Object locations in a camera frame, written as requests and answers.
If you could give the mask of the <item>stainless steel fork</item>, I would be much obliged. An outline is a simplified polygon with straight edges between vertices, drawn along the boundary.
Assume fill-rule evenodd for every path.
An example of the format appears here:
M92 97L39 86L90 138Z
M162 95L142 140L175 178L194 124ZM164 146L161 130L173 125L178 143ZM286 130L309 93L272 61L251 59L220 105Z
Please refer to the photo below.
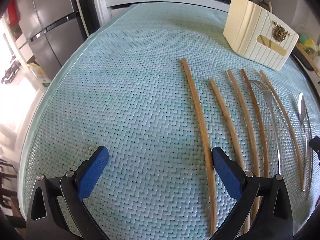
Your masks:
M276 120L274 116L274 111L273 111L273 96L272 96L272 91L271 89L265 85L264 83L258 81L258 80L250 80L251 84L254 84L258 87L258 89L261 91L263 98L266 102L267 109L269 111L269 115L271 118L271 124L272 124L272 132L274 135L274 139L276 142L276 150L277 150L277 157L278 157L278 174L283 175L283 159L281 156L281 150L280 150L280 141L278 137L278 132L276 128Z

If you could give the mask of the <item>wooden cutting board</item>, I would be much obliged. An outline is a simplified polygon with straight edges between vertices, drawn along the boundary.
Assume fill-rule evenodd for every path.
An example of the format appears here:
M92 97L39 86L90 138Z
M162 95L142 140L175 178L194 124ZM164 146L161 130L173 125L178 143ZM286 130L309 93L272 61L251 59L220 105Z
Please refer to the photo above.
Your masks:
M311 57L306 53L306 51L297 43L295 46L296 51L298 51L297 55L299 55L299 59L306 65L309 66L316 74L319 76L319 70L311 59Z

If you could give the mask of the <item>yellow green plastic bag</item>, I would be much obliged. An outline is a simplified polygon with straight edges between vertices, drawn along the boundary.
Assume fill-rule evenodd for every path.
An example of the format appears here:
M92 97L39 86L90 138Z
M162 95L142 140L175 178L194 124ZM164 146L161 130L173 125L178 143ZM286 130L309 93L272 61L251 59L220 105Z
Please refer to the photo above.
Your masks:
M319 47L316 42L308 36L302 34L299 37L298 45L314 60L319 55Z

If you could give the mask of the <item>cream ribbed utensil holder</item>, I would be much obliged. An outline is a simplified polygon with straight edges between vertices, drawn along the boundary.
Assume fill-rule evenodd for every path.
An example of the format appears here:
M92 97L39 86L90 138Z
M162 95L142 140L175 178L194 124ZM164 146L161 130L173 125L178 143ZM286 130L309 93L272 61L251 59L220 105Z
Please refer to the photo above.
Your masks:
M276 15L249 0L231 0L223 35L236 54L275 71L299 39Z

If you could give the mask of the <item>light blue woven table mat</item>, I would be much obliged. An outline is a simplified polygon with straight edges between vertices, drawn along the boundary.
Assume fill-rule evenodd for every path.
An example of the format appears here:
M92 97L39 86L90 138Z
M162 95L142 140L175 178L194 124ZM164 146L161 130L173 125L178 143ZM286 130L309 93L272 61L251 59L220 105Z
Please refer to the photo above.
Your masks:
M109 161L85 204L111 239L208 239L210 204L194 103L181 64L185 58L200 98L210 146L236 159L212 78L229 110L245 169L253 168L248 129L228 76L243 94L263 160L259 126L241 70L264 72L287 116L274 104L293 229L319 197L319 162L303 150L297 101L304 94L308 129L319 135L319 106L302 72L288 59L278 72L236 55L223 36L225 12L180 3L133 5L86 40L50 84L30 124L18 179L23 215L38 175L76 169L99 146Z

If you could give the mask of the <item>grey double door refrigerator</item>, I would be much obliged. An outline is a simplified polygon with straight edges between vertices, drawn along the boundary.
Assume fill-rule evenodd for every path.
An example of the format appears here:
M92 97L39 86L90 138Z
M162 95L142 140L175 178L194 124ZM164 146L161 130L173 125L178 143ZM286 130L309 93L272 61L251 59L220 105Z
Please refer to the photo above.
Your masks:
M36 62L52 80L87 38L76 0L15 0Z

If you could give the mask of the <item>red hanging item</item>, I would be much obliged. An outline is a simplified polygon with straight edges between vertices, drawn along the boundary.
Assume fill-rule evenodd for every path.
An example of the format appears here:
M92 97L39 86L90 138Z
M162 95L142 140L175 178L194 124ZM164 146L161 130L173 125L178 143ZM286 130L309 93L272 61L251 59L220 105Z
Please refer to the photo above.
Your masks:
M18 16L16 12L15 0L12 0L8 6L8 25L10 27L18 24Z

